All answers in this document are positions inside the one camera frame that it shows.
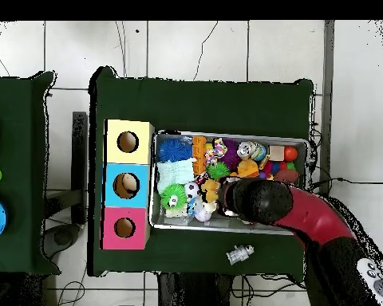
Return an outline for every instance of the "circular hole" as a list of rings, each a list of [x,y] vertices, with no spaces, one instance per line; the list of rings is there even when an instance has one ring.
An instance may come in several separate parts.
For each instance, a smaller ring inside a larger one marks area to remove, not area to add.
[[[135,223],[130,218],[120,218],[113,226],[117,236],[122,238],[129,238],[135,233]]]
[[[128,172],[119,174],[113,180],[113,191],[120,198],[134,198],[140,189],[139,179]]]
[[[122,132],[116,141],[120,151],[131,153],[139,147],[139,139],[136,134],[131,131]]]

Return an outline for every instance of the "wooden block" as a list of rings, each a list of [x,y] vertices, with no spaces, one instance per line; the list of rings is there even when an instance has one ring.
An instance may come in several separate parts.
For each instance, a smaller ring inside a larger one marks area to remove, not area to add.
[[[105,207],[102,249],[142,250],[149,238],[146,208]]]
[[[155,128],[149,122],[107,120],[107,124],[108,163],[150,164]]]
[[[105,206],[147,208],[149,182],[150,166],[148,165],[107,163]],[[129,189],[137,190],[137,192],[130,193]]]
[[[282,162],[284,160],[284,146],[270,146],[270,161]]]

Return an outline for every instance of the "plush toy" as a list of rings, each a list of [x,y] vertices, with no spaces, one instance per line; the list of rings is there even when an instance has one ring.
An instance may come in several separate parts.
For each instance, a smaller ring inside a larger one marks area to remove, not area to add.
[[[217,164],[214,166],[210,164],[207,166],[206,170],[209,176],[215,181],[223,176],[228,176],[230,174],[230,169],[228,169],[223,162],[217,162]]]
[[[200,222],[206,222],[211,218],[211,212],[204,207],[201,196],[192,198],[188,203],[188,214],[194,216]]]
[[[217,195],[217,190],[220,187],[220,183],[213,181],[212,179],[208,179],[202,186],[201,190],[204,193],[205,199],[208,203],[214,202],[219,198]]]
[[[186,196],[188,198],[197,197],[200,192],[200,188],[195,182],[189,182],[184,184],[184,190],[186,191]]]
[[[227,153],[227,147],[225,146],[222,139],[215,139],[213,141],[213,149],[206,150],[206,161],[205,165],[216,164],[217,159],[221,159]]]
[[[181,209],[187,201],[184,186],[181,184],[172,184],[168,186],[164,189],[160,197],[160,204],[165,209]]]
[[[219,162],[223,162],[231,171],[237,170],[237,166],[241,161],[241,158],[237,154],[239,145],[233,139],[225,139],[223,142],[227,147],[227,152],[219,159]]]
[[[239,163],[237,168],[238,173],[231,173],[231,176],[237,177],[258,177],[259,167],[258,164],[252,159],[246,159]]]
[[[159,161],[177,162],[192,157],[192,146],[178,139],[166,139],[159,147]]]

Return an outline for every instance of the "green tablecloth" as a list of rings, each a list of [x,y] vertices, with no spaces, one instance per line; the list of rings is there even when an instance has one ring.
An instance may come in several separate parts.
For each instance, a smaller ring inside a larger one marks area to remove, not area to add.
[[[100,250],[102,136],[105,119],[121,119],[148,121],[156,130],[308,139],[310,80],[295,84],[135,80],[116,78],[105,67],[93,75],[89,91],[89,149],[94,150],[89,203],[95,206],[94,215],[89,211],[89,273],[292,273],[302,279],[303,250],[294,236],[152,229],[145,250]],[[230,266],[226,252],[248,244],[255,247],[255,254]]]
[[[46,141],[44,95],[53,73],[0,78],[0,202],[7,225],[0,236],[0,272],[58,273],[41,254]]]

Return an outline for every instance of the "table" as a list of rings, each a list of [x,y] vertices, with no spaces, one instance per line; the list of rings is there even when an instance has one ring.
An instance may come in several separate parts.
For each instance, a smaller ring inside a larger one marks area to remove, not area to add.
[[[88,272],[166,271],[201,273],[291,273],[301,281],[303,248],[295,236],[151,229],[145,250],[100,250],[102,137],[105,119],[150,122],[156,130],[201,131],[309,139],[313,84],[187,82],[120,79],[100,67],[89,86]],[[255,247],[230,266],[234,245]]]

